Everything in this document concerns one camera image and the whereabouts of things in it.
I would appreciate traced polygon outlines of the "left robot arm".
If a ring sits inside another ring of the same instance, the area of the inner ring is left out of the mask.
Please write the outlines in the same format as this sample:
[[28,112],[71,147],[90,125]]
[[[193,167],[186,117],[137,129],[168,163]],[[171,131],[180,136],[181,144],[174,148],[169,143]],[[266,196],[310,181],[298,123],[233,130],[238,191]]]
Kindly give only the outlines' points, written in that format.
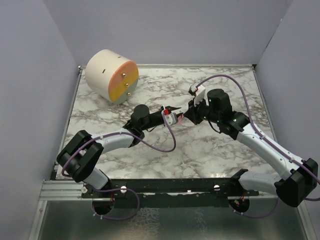
[[76,183],[83,182],[93,187],[97,196],[106,197],[111,190],[110,178],[97,169],[96,164],[101,155],[117,149],[125,149],[143,143],[163,153],[168,150],[157,148],[143,140],[144,131],[164,125],[169,127],[166,119],[172,111],[168,107],[150,113],[149,108],[140,104],[136,106],[128,122],[119,130],[93,136],[86,130],[78,131],[57,156],[57,163],[62,167],[61,174],[72,178]]

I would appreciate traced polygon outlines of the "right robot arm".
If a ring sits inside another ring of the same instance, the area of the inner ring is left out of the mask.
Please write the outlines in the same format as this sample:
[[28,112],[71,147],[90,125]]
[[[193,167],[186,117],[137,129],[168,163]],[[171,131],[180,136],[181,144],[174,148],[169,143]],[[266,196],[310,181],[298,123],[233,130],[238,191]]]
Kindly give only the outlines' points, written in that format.
[[290,153],[268,137],[250,118],[234,111],[229,95],[217,88],[205,92],[203,86],[189,90],[193,99],[188,102],[184,117],[195,125],[202,121],[216,124],[220,133],[230,136],[265,160],[275,171],[258,174],[245,171],[230,182],[229,189],[240,196],[247,190],[267,192],[278,196],[290,207],[298,207],[317,186],[318,163]]

